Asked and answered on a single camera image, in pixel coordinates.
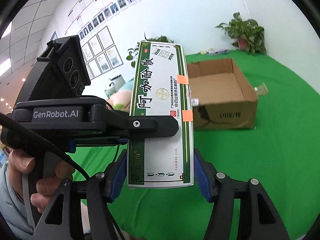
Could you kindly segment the pastel plush toy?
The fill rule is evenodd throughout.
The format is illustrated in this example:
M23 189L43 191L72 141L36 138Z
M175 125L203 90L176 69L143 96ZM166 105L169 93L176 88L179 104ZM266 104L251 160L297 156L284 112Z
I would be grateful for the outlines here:
M107 102L116 110L129 112L131 107L133 80L125 83Z

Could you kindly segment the green white medicine box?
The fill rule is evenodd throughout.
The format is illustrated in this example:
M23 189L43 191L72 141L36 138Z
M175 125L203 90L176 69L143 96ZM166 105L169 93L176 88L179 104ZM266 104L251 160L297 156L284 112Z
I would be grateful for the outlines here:
M131 139L127 154L130 187L171 188L194 183L193 109L182 46L141 42L130 115L135 128L156 121L163 137Z

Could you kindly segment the leaf pattern paper cup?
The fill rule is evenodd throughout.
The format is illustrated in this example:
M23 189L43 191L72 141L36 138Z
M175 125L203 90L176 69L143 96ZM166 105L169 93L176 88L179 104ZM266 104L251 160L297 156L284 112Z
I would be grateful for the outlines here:
M107 96L107 98L109 99L111 97L111 95L113 95L116 92L115 88L110 88L110 89L106 89L105 90L105 94Z

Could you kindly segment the white mug with lid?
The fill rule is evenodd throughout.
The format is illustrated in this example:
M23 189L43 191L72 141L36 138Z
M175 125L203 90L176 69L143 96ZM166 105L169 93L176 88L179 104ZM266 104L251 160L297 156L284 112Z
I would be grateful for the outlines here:
M124 78L122 77L122 75L118 75L114 78L112 78L111 80L111 84L110 84L110 87L115 91L117 92L118 90L121 89L121 87L123 87L123 85L125 85L125 80Z

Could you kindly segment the large cardboard tray box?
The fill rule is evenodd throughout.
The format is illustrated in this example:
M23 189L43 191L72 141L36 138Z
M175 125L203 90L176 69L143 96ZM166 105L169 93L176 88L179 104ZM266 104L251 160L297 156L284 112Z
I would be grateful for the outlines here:
M187 64L195 130L251 129L258 96L234 59Z

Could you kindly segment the colourful packet on table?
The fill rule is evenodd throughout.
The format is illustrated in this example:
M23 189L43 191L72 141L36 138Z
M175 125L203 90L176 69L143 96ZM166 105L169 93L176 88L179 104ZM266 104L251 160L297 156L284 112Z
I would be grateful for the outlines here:
M229 49L220 49L220 50L215 50L215 49L208 49L208 50L203 50L200 51L200 55L225 55L230 53Z

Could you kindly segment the right potted green plant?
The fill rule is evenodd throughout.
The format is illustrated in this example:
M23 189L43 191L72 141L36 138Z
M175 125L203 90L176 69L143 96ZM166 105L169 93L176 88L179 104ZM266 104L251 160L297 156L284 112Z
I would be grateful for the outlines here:
M256 20L243 20L239 12L233 14L229 23L220 23L216 28L221 29L230 39L232 46L247 54L266 54L264 28Z

